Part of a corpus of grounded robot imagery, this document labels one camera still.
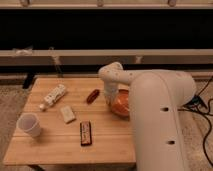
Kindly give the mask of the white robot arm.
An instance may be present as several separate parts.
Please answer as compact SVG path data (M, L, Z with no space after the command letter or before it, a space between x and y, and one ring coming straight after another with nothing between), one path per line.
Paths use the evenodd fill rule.
M190 171L178 108L192 100L196 84L192 76L173 70L125 70L118 62L99 69L107 102L120 84L129 87L137 171Z

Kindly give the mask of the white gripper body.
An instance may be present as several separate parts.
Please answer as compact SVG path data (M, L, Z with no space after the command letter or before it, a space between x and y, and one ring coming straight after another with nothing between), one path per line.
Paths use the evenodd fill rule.
M117 94L118 94L117 87L107 86L104 88L104 96L105 96L106 104L108 106L112 104Z

